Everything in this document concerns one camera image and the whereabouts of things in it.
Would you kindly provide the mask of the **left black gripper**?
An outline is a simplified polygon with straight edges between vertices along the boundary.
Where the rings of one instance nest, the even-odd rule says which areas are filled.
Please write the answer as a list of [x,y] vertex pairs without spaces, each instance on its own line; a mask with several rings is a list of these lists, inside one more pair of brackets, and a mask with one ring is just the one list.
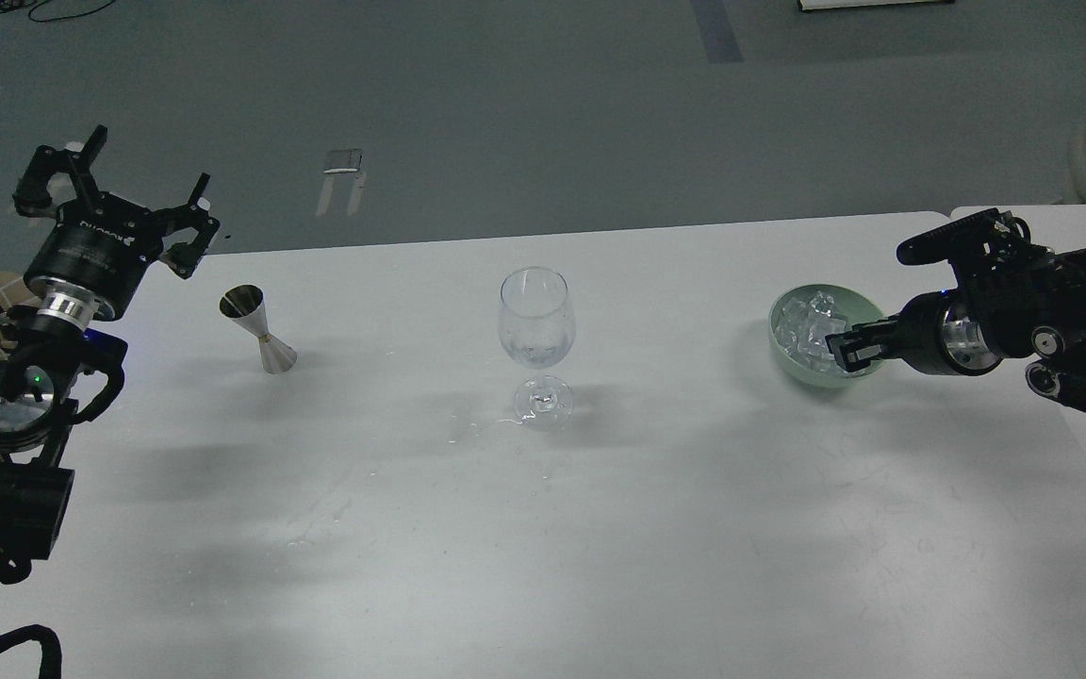
[[[146,222],[146,208],[104,205],[91,164],[105,143],[108,127],[97,125],[81,150],[39,146],[18,177],[12,203],[25,218],[56,218],[23,275],[27,288],[42,296],[48,284],[73,284],[94,293],[94,318],[111,322],[123,317],[156,259],[178,278],[190,279],[219,232],[220,221],[203,203],[207,173],[200,174],[184,205],[155,212],[155,228]],[[56,209],[49,183],[58,174],[72,181],[79,203]]]

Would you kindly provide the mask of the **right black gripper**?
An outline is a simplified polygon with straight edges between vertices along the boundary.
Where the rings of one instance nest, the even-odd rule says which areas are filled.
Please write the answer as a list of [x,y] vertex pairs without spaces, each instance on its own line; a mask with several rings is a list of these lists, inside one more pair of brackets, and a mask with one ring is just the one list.
[[982,375],[982,332],[961,296],[940,290],[914,297],[894,319],[857,323],[826,342],[841,370],[876,370],[901,360],[930,375]]

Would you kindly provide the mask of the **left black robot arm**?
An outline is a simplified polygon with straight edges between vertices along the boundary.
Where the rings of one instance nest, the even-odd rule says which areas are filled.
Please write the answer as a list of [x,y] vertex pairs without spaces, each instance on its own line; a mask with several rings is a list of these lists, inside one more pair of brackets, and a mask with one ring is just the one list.
[[[77,149],[35,150],[12,201],[18,215],[53,229],[25,271],[35,306],[0,306],[0,584],[18,584],[56,545],[72,499],[63,468],[70,433],[94,422],[123,391],[128,344],[96,331],[132,304],[148,267],[164,263],[189,279],[220,223],[200,175],[184,205],[148,209],[96,185],[108,142],[99,125]],[[41,624],[0,634],[0,654],[40,647],[41,678],[63,674],[59,637]]]

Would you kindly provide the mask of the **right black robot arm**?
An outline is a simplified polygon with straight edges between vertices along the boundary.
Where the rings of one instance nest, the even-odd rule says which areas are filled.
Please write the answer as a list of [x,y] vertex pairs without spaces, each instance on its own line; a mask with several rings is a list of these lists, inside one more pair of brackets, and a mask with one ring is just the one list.
[[846,373],[900,360],[934,375],[984,375],[1025,359],[1035,395],[1086,413],[1086,250],[963,246],[931,251],[904,244],[905,265],[947,262],[949,290],[915,296],[896,315],[828,335]]

